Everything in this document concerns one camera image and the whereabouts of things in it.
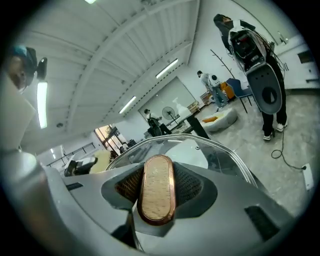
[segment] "ceiling light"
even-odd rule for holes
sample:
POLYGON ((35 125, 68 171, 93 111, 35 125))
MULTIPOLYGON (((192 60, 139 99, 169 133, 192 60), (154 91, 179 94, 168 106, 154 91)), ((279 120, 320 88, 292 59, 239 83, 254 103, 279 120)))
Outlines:
POLYGON ((47 127, 47 87, 47 82, 39 82, 36 92, 38 117, 41 129, 47 127))
POLYGON ((181 140, 175 140, 175 139, 168 139, 168 142, 182 142, 181 140))
POLYGON ((161 77, 166 71, 168 71, 173 65, 177 64, 178 59, 176 58, 173 62, 171 62, 168 66, 166 66, 159 74, 155 76, 156 79, 161 77))
POLYGON ((129 107, 129 105, 136 99, 137 97, 136 96, 133 96, 132 99, 130 99, 130 101, 123 107, 123 109, 120 110, 119 114, 122 114, 127 107, 129 107))
POLYGON ((89 4, 93 4, 96 0, 84 0, 84 1, 86 1, 89 4))

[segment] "chair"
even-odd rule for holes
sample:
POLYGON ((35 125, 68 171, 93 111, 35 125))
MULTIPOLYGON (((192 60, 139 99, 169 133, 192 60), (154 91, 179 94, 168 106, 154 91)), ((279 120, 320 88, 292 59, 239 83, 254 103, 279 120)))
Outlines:
POLYGON ((229 78, 226 81, 226 83, 232 87, 235 96, 240 99, 245 112, 248 114, 248 111, 247 111, 247 109, 245 107, 245 104, 242 101, 242 98, 247 97, 248 100, 249 100, 250 105, 252 106, 250 98, 249 98, 249 96, 253 97, 251 89, 250 88, 242 89, 240 80, 238 80, 238 79, 229 78))

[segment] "wooden panel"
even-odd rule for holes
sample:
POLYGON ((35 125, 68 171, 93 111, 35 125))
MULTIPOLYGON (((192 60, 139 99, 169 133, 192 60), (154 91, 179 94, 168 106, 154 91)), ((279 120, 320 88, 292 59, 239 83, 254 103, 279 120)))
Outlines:
POLYGON ((175 211, 174 169, 170 158, 156 155, 144 164, 139 213, 151 225, 169 222, 175 211))

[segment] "black pants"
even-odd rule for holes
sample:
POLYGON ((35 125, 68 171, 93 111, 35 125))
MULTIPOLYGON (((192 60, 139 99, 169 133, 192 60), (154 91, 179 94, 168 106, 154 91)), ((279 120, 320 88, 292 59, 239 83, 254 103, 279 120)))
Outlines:
MULTIPOLYGON (((274 73, 276 75, 276 78, 279 81, 280 89, 281 89, 281 95, 282 95, 282 106, 278 113, 276 113, 276 121, 278 124, 285 125, 287 121, 287 113, 286 113, 286 91, 285 91, 285 82, 284 77, 281 73, 281 69, 276 61, 276 59, 273 56, 270 56, 269 54, 266 57, 266 62, 273 68, 274 73)), ((262 130, 264 131, 265 136, 269 136, 272 131, 273 127, 272 124, 274 122, 274 115, 273 114, 266 114, 264 112, 262 113, 263 118, 263 127, 262 130)))
POLYGON ((166 127, 163 123, 159 126, 161 132, 163 135, 165 134, 171 134, 172 132, 166 127))

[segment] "concrete floor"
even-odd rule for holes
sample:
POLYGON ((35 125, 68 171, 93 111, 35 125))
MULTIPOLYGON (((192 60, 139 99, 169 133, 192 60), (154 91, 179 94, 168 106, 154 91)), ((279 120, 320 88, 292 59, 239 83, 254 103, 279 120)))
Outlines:
MULTIPOLYGON (((263 141, 263 119, 259 109, 250 98, 242 99, 248 114, 239 99, 225 108, 235 108, 237 121, 227 129, 209 136, 213 141, 234 150, 247 167, 269 191, 270 196, 284 206, 293 216, 299 215, 308 202, 304 176, 301 171, 285 164, 282 157, 273 159, 273 150, 281 149, 282 134, 276 133, 271 141, 263 141)), ((284 157, 293 166, 302 167, 313 163, 319 155, 320 138, 320 92, 317 90, 292 90, 287 92, 286 109, 288 127, 284 131, 284 157)), ((210 104, 196 117, 201 120, 215 113, 217 106, 210 104)))

